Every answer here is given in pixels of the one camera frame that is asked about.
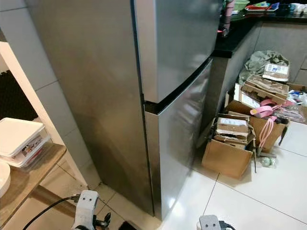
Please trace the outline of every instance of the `stainless steel refrigerator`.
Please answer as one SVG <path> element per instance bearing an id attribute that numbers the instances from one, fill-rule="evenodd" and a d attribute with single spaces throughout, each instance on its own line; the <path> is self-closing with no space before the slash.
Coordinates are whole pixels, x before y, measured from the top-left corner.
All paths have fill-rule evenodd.
<path id="1" fill-rule="evenodd" d="M 101 180 L 163 219 L 193 159 L 220 0 L 26 3 Z"/>

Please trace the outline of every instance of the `white bowl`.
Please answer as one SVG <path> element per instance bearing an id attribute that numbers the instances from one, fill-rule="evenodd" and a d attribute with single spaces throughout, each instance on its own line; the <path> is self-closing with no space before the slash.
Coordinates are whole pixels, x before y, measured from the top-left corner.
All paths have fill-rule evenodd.
<path id="1" fill-rule="evenodd" d="M 0 161 L 0 198 L 5 194 L 5 192 L 10 187 L 11 176 L 10 176 L 10 166 Z"/>

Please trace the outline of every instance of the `black countertop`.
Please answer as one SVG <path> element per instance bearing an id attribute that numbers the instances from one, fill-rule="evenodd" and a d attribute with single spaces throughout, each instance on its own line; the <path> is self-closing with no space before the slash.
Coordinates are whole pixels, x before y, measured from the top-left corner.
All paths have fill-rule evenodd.
<path id="1" fill-rule="evenodd" d="M 212 56 L 231 58 L 245 36 L 260 21 L 307 24 L 307 14 L 290 13 L 287 5 L 270 13 L 247 13 L 246 10 L 242 10 L 239 14 L 232 16 L 228 37 L 223 38 L 218 35 Z"/>

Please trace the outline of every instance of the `green container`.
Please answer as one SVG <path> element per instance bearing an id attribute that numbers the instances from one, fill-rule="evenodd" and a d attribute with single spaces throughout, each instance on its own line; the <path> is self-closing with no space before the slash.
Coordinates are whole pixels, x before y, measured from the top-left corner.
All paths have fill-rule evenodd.
<path id="1" fill-rule="evenodd" d="M 249 4 L 249 1 L 247 1 L 247 0 L 235 0 L 234 11 L 243 10 L 246 7 L 247 4 Z"/>

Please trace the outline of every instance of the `cable connector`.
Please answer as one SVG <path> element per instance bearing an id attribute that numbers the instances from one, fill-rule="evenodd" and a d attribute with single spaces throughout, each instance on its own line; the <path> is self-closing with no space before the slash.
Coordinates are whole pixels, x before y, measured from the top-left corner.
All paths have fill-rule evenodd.
<path id="1" fill-rule="evenodd" d="M 74 201 L 74 203 L 77 203 L 80 199 L 81 194 L 74 194 L 71 199 Z"/>
<path id="2" fill-rule="evenodd" d="M 219 220 L 219 223 L 220 223 L 220 227 L 221 227 L 222 230 L 226 230 L 226 229 L 235 230 L 234 227 L 232 227 L 230 224 L 225 223 L 225 221 L 223 221 L 223 220 Z"/>

